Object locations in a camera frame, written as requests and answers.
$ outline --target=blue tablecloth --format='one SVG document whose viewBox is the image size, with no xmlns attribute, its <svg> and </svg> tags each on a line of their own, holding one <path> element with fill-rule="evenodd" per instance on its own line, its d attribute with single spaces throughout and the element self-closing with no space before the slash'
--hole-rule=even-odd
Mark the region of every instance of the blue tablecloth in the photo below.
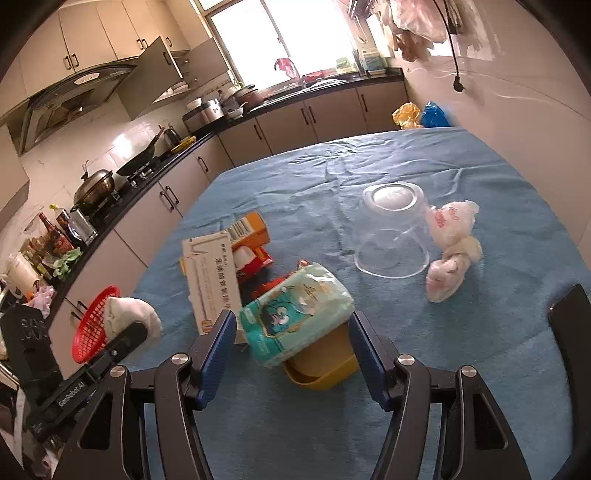
<svg viewBox="0 0 591 480">
<path fill-rule="evenodd" d="M 480 205 L 473 234 L 484 259 L 442 304 L 427 301 L 424 273 L 385 280 L 353 264 L 352 216 L 361 191 L 396 180 L 417 183 L 434 205 L 465 199 Z M 135 291 L 155 307 L 164 331 L 152 349 L 128 358 L 132 369 L 158 365 L 196 335 L 178 266 L 181 241 L 218 231 L 251 210 L 261 212 L 271 234 L 272 276 L 293 270 L 300 258 L 317 261 L 401 352 L 430 367 L 474 365 L 532 478 L 557 472 L 571 449 L 571 406 L 546 313 L 573 283 L 588 290 L 591 275 L 548 205 L 497 153 L 464 129 L 434 128 L 314 145 L 223 173 Z M 432 408 L 421 479 L 432 478 L 438 413 Z M 329 391 L 309 391 L 281 367 L 267 370 L 248 351 L 236 351 L 217 397 L 196 419 L 216 480 L 363 480 L 375 466 L 389 414 L 371 400 L 359 372 Z M 156 465 L 152 442 L 150 449 Z"/>
</svg>

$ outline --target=white cardboard box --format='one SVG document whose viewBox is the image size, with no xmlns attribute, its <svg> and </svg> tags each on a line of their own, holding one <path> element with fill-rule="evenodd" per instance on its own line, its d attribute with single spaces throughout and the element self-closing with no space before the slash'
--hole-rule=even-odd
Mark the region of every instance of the white cardboard box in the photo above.
<svg viewBox="0 0 591 480">
<path fill-rule="evenodd" d="M 242 308 L 230 237 L 226 231 L 183 240 L 184 267 L 189 300 L 199 335 L 208 333 L 223 309 L 238 314 Z M 235 343 L 246 338 L 237 321 Z"/>
</svg>

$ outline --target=barcode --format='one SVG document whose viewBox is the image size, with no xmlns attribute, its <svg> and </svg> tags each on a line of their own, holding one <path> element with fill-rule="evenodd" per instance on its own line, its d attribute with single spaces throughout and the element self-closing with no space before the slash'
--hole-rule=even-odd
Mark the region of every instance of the barcode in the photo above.
<svg viewBox="0 0 591 480">
<path fill-rule="evenodd" d="M 248 220 L 242 218 L 226 228 L 230 240 L 236 242 L 254 232 Z"/>
</svg>

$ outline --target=yellow plastic bag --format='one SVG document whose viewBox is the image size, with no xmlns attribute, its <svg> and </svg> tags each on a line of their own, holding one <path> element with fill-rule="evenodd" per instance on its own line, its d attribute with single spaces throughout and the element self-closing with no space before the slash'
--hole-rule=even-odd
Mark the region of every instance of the yellow plastic bag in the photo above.
<svg viewBox="0 0 591 480">
<path fill-rule="evenodd" d="M 421 118 L 421 111 L 412 102 L 405 103 L 398 110 L 392 114 L 392 120 L 402 130 L 408 130 L 410 128 L 423 128 L 419 123 Z"/>
</svg>

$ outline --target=cabinet handle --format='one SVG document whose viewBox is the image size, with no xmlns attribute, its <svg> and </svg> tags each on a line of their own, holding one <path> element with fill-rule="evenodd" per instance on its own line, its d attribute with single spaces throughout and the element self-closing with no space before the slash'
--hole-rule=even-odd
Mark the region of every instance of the cabinet handle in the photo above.
<svg viewBox="0 0 591 480">
<path fill-rule="evenodd" d="M 172 188 L 170 188 L 168 185 L 166 185 L 166 188 L 164 190 L 168 190 L 170 192 L 170 194 L 174 197 L 174 203 L 175 204 L 179 204 L 180 202 L 178 201 L 177 196 L 174 194 Z"/>
<path fill-rule="evenodd" d="M 203 162 L 203 166 L 205 167 L 205 173 L 207 173 L 209 171 L 209 168 L 207 167 L 205 160 L 203 159 L 203 157 L 197 157 L 197 161 L 199 161 L 199 160 L 201 160 Z"/>
<path fill-rule="evenodd" d="M 365 103 L 365 95 L 361 94 L 361 99 L 363 100 L 363 106 L 365 107 L 365 112 L 369 112 L 367 103 Z"/>
<path fill-rule="evenodd" d="M 302 116 L 304 117 L 304 122 L 306 122 L 306 125 L 309 125 L 310 123 L 309 123 L 308 119 L 306 118 L 306 112 L 304 112 L 303 108 L 300 108 L 300 110 L 301 110 Z"/>
<path fill-rule="evenodd" d="M 314 118 L 314 112 L 312 111 L 312 107 L 311 107 L 311 106 L 309 106 L 309 107 L 308 107 L 308 110 L 310 111 L 310 116 L 312 117 L 312 121 L 313 121 L 314 123 L 316 123 L 316 118 Z"/>
<path fill-rule="evenodd" d="M 164 198 L 165 198 L 165 199 L 168 201 L 168 204 L 170 205 L 170 208 L 169 208 L 169 210 L 170 210 L 171 212 L 173 212 L 173 211 L 174 211 L 174 205 L 173 205 L 173 203 L 170 201 L 170 199 L 168 198 L 168 195 L 166 195 L 166 194 L 165 194 L 165 193 L 164 193 L 162 190 L 160 190 L 160 194 L 159 194 L 159 195 L 160 195 L 161 197 L 164 197 Z"/>
<path fill-rule="evenodd" d="M 256 127 L 256 124 L 254 125 L 254 128 L 255 128 L 255 132 L 256 132 L 257 137 L 259 138 L 259 140 L 262 141 L 261 134 L 258 132 L 258 128 Z"/>
</svg>

